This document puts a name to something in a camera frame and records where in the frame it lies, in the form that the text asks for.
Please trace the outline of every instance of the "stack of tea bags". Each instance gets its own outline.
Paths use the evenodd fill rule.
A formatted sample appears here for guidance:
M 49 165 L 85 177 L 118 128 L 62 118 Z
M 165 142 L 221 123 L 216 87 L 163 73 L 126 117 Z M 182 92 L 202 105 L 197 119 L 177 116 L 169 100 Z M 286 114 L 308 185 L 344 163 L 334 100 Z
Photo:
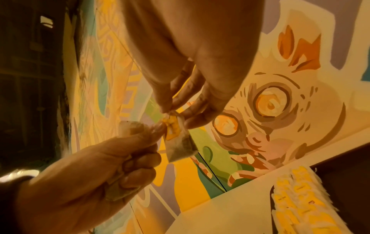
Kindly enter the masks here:
M 280 176 L 271 195 L 272 217 L 279 233 L 347 234 L 351 231 L 337 214 L 320 178 L 300 166 Z

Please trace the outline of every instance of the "tea bag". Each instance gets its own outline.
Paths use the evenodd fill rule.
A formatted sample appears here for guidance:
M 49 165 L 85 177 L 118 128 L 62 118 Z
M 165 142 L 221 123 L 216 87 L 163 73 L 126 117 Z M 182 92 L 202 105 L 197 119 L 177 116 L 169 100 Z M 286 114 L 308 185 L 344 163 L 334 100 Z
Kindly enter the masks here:
M 118 125 L 118 137 L 129 137 L 135 134 L 149 131 L 149 126 L 136 121 L 121 121 Z M 105 199 L 109 201 L 116 201 L 125 196 L 137 191 L 139 188 L 123 189 L 119 185 L 119 179 L 124 176 L 122 165 L 118 167 L 116 174 L 107 180 L 105 184 Z
M 184 126 L 185 120 L 182 115 L 171 111 L 165 115 L 163 122 L 167 125 L 164 141 L 168 162 L 175 162 L 198 153 L 193 138 Z

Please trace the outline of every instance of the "dark sleeve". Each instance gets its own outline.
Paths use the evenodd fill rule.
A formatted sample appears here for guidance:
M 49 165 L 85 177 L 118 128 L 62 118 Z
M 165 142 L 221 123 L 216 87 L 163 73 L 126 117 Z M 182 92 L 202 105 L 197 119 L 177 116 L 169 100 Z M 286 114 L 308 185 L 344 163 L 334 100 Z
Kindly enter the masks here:
M 9 182 L 0 183 L 0 229 L 6 234 L 23 234 L 17 223 L 14 203 L 19 185 L 30 179 L 32 177 L 24 176 Z

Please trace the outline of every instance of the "painted pupil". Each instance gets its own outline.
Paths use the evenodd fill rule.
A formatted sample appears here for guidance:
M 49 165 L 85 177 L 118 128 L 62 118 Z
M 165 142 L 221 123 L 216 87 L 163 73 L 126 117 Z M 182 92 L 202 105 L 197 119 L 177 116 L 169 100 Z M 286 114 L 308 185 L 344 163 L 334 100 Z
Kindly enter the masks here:
M 238 130 L 238 122 L 233 117 L 221 114 L 215 119 L 213 127 L 222 135 L 230 136 Z
M 277 117 L 285 109 L 287 96 L 276 87 L 265 89 L 256 100 L 256 111 L 262 116 Z

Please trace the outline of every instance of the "painted wall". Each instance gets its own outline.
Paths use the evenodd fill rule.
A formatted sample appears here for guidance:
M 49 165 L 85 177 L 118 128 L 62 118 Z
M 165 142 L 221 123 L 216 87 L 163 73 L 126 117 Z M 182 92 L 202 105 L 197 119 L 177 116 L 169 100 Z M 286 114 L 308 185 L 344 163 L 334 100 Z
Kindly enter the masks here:
M 121 120 L 161 119 L 123 40 L 116 0 L 84 0 L 81 10 L 72 152 L 116 136 Z M 165 233 L 181 212 L 369 127 L 368 12 L 369 0 L 266 0 L 241 89 L 214 122 L 191 131 L 200 154 L 168 163 L 158 142 L 154 182 L 97 232 Z

